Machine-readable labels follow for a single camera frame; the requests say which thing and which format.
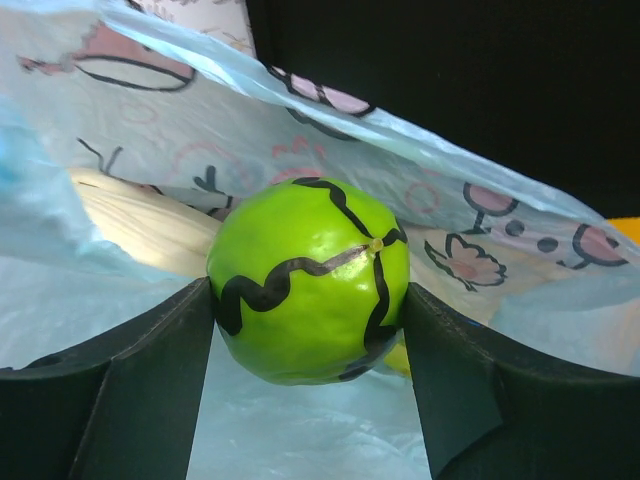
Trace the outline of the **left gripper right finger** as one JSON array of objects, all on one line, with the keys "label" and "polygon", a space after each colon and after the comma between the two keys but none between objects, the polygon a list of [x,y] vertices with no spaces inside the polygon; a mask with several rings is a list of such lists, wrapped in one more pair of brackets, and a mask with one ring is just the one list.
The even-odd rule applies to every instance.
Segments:
[{"label": "left gripper right finger", "polygon": [[639,381],[525,346],[417,284],[402,309],[435,479],[635,479]]}]

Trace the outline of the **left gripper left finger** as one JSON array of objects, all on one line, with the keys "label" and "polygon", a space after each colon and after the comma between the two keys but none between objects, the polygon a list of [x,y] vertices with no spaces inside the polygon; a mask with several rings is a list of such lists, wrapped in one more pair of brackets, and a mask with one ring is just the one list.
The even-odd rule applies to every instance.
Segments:
[{"label": "left gripper left finger", "polygon": [[4,479],[183,479],[214,321],[208,280],[1,371]]}]

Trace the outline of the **white napa cabbage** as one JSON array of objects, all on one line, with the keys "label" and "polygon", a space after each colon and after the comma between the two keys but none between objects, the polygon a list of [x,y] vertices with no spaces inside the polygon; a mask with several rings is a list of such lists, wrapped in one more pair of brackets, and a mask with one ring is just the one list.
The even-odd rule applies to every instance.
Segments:
[{"label": "white napa cabbage", "polygon": [[67,173],[91,221],[134,260],[185,277],[206,274],[221,221],[149,186],[88,168]]}]

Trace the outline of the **green watermelon ball toy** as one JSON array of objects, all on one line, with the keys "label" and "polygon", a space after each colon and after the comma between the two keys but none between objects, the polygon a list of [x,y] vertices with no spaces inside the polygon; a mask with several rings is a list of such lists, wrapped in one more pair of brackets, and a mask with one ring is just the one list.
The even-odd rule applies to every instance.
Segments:
[{"label": "green watermelon ball toy", "polygon": [[407,235],[386,205],[343,182],[290,179],[245,200],[206,266],[230,354],[267,382],[350,381],[398,341]]}]

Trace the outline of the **light blue plastic bag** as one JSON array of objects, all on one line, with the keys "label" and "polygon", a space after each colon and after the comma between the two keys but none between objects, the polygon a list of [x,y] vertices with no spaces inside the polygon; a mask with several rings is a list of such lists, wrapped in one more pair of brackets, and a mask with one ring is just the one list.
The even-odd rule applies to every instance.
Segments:
[{"label": "light blue plastic bag", "polygon": [[[89,219],[67,170],[208,203],[278,171],[331,167],[414,239],[507,278],[466,293],[424,254],[417,285],[525,346],[639,381],[639,250],[571,196],[385,112],[286,92],[258,61],[123,1],[1,5],[1,371],[141,315],[194,281],[135,261]],[[278,387],[215,327],[183,479],[435,479],[412,378]]]}]

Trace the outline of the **black fabric grocery bag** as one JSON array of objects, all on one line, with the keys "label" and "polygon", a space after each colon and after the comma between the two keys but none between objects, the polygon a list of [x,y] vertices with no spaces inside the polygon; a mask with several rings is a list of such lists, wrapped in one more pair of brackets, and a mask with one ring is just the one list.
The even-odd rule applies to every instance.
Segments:
[{"label": "black fabric grocery bag", "polygon": [[251,1],[257,57],[559,188],[639,212],[635,1]]}]

